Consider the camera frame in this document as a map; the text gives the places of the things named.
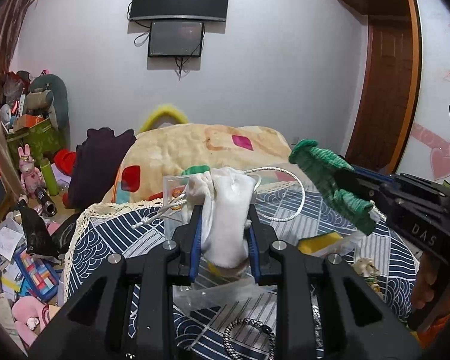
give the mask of small monitor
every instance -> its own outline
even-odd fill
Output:
[[[148,40],[148,56],[201,56],[203,31],[202,21],[152,21]]]

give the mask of pink heart sticker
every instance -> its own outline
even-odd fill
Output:
[[[430,153],[430,164],[432,165],[433,179],[446,179],[450,176],[450,156],[448,150],[434,147]]]

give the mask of pink bunny figurine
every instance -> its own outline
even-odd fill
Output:
[[[22,172],[22,175],[20,176],[22,188],[30,198],[34,199],[37,187],[42,187],[44,185],[42,172],[35,167],[35,160],[30,155],[30,146],[28,144],[25,145],[25,152],[19,147],[18,154],[20,156],[18,168]]]

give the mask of green cup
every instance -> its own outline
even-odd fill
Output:
[[[53,174],[52,166],[48,159],[44,158],[40,161],[40,170],[42,171],[43,180],[45,180],[46,188],[50,196],[59,194],[59,186],[56,183],[55,175]]]

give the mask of green knitted glove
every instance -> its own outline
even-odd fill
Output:
[[[373,233],[376,223],[368,214],[373,204],[340,189],[334,179],[334,173],[339,169],[353,171],[347,161],[331,150],[320,149],[317,141],[308,139],[301,140],[294,147],[288,161],[297,164],[310,178],[331,209],[353,223],[362,233]]]

